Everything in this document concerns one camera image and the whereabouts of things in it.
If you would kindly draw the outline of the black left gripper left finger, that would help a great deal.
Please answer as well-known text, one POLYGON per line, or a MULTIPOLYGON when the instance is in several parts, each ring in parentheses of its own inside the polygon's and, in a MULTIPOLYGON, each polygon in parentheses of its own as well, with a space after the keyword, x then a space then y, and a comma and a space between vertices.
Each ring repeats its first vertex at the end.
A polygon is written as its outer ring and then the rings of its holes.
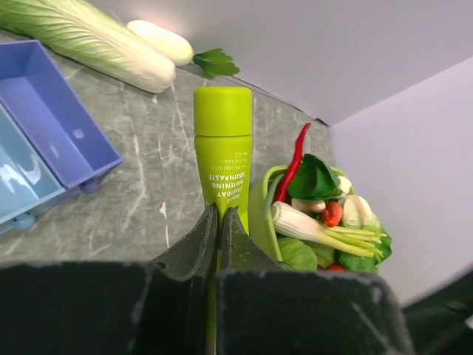
POLYGON ((204 208, 195 226, 151 261, 150 280, 208 281, 215 270, 219 215, 204 208))

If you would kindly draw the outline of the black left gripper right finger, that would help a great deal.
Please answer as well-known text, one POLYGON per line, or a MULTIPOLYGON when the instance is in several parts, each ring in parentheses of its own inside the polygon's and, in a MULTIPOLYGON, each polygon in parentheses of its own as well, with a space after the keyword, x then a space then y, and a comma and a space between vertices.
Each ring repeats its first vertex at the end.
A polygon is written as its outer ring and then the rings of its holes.
POLYGON ((221 271, 283 271, 283 262, 271 259, 248 235, 237 208, 224 215, 221 234, 221 271))

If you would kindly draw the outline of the round green cabbage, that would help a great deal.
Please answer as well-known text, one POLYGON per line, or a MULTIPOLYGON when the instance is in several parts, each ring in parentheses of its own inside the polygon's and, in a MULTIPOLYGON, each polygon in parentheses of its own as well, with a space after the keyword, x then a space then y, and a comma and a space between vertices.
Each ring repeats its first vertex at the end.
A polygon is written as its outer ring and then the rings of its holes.
POLYGON ((303 243, 292 237, 280 237, 278 246, 282 261, 298 271, 315 271, 318 267, 318 257, 315 252, 303 243))

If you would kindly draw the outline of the white celery stalk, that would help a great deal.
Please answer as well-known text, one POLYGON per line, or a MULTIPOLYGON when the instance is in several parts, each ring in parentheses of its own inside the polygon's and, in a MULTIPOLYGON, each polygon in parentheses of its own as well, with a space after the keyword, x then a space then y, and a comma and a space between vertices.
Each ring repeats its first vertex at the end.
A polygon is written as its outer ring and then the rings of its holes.
POLYGON ((380 260, 384 256, 380 245, 385 234, 341 226, 326 227, 283 202, 273 203, 270 213, 275 231, 286 237, 319 243, 359 257, 380 260))

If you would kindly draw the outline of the green plastic vegetable basket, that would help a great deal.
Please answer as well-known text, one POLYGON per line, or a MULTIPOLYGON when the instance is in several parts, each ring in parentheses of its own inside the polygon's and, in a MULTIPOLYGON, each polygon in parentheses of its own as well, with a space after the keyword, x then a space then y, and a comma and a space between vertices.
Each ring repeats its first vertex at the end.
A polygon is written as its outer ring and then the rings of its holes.
MULTIPOLYGON (((284 235, 275 231, 272 221, 272 216, 270 216, 267 220, 263 220, 263 211, 265 206, 265 198, 268 193, 268 185, 270 182, 281 172, 285 173, 286 166, 275 166, 270 168, 264 175, 264 177, 256 183, 250 191, 249 196, 249 207, 248 207, 248 215, 249 215, 249 231, 250 236, 256 242, 256 244, 273 260, 276 262, 283 262, 282 256, 280 254, 279 246, 278 246, 278 239, 280 237, 285 237, 284 235)), ((351 188, 347 188, 344 190, 342 197, 346 197, 348 195, 354 195, 354 192, 351 188)), ((338 202, 340 201, 338 198, 334 198, 332 200, 323 200, 325 203, 330 201, 338 202)), ((288 199, 288 201, 283 202, 287 203, 291 206, 292 198, 288 199)), ((307 214, 309 217, 316 219, 320 223, 323 224, 321 213, 304 213, 307 214)), ((328 266, 331 264, 337 263, 342 265, 345 270, 347 271, 361 271, 361 272, 377 272, 378 266, 382 263, 385 259, 387 259, 391 253, 391 238, 386 233, 384 228, 381 226, 381 230, 376 233, 385 234, 386 237, 381 238, 381 245, 380 250, 384 253, 384 256, 378 260, 376 258, 370 257, 359 257, 353 254, 349 254, 343 251, 336 250, 334 248, 319 244, 319 243, 312 243, 308 241, 303 241, 306 245, 311 247, 311 249, 315 252, 316 256, 318 257, 318 267, 316 269, 327 269, 328 266)), ((287 263, 283 262, 286 266, 286 269, 295 270, 287 263)))

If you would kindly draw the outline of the red chili pepper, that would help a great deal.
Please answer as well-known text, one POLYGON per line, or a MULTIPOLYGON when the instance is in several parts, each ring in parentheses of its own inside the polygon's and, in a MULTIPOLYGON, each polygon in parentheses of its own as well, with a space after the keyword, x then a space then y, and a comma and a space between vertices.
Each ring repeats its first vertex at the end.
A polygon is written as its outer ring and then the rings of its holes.
POLYGON ((287 192, 289 189, 289 186, 291 185, 293 179, 297 175, 299 168, 302 164, 303 160, 303 151, 304 151, 304 140, 307 134, 307 131, 309 130, 311 126, 311 123, 306 123, 301 132, 299 133, 298 138, 296 139, 295 142, 295 148, 293 152, 293 158, 292 161, 290 162, 287 171, 284 175, 284 177, 281 179, 276 193, 274 195, 274 201, 275 202, 285 202, 287 198, 287 192))

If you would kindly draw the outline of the green scallion leaf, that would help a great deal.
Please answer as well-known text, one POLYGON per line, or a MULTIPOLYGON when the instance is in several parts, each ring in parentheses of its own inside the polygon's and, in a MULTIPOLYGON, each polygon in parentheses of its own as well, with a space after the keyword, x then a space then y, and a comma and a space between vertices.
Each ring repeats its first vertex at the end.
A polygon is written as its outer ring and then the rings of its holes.
POLYGON ((276 194, 276 190, 278 188, 280 181, 284 177, 284 175, 285 174, 281 172, 268 185, 268 193, 265 198, 265 206, 264 206, 264 211, 263 211, 263 220, 267 220, 270 216, 270 209, 273 204, 273 199, 276 194))

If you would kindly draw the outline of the white mushroom in basket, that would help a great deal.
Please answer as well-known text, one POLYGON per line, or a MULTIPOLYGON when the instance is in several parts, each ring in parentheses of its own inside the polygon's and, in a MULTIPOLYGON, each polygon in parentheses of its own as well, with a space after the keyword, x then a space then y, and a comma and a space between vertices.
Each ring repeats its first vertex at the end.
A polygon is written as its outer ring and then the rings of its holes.
POLYGON ((293 198, 291 206, 304 213, 321 213, 326 209, 326 203, 323 200, 299 200, 293 198))

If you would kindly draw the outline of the small red pepper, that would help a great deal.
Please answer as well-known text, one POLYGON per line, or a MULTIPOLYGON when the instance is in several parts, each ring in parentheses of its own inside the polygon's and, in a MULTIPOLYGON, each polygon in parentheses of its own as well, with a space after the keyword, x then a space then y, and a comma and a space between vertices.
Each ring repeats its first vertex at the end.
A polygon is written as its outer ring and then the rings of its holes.
POLYGON ((337 263, 331 264, 330 266, 327 267, 328 271, 335 271, 335 272, 343 272, 345 271, 345 268, 337 263))

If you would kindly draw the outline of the bok choy in basket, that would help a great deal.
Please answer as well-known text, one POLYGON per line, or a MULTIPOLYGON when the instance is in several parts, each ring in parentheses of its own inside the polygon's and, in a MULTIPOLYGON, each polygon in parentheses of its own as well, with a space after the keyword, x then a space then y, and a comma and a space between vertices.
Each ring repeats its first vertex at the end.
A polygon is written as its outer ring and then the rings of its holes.
POLYGON ((299 200, 329 200, 342 196, 340 177, 323 160, 306 153, 288 193, 299 200))

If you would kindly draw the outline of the napa cabbage in basket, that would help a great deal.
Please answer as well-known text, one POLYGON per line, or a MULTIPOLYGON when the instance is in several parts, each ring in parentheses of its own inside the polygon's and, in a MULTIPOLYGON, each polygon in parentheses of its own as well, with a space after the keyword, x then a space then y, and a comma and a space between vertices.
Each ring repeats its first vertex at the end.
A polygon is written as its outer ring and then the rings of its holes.
POLYGON ((381 230, 379 219, 362 196, 348 195, 340 199, 339 203, 343 209, 341 224, 344 227, 374 232, 381 230))

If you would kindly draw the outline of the white daikon radish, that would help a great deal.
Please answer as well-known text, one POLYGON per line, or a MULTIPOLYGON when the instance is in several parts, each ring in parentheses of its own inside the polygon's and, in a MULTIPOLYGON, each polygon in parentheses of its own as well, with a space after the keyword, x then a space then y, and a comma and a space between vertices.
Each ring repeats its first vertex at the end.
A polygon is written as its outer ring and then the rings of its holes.
POLYGON ((197 65, 208 77, 234 76, 240 68, 234 59, 222 48, 214 48, 195 53, 191 44, 181 35, 157 26, 150 21, 132 20, 126 27, 134 34, 149 42, 175 65, 182 67, 191 62, 197 65))

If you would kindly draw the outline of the purple drawer box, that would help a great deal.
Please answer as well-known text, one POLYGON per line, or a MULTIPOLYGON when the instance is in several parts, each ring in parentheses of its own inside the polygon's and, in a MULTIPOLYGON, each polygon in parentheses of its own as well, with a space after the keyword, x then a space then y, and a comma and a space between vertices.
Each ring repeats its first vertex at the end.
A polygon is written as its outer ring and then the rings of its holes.
POLYGON ((1 44, 1 103, 65 189, 93 194, 123 162, 39 41, 1 44))

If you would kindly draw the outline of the napa cabbage on table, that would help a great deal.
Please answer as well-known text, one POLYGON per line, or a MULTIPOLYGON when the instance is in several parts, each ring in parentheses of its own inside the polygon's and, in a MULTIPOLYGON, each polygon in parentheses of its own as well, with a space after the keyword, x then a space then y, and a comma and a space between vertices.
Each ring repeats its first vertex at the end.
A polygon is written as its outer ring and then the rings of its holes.
POLYGON ((170 59, 87 1, 2 1, 1 27, 146 92, 176 76, 170 59))

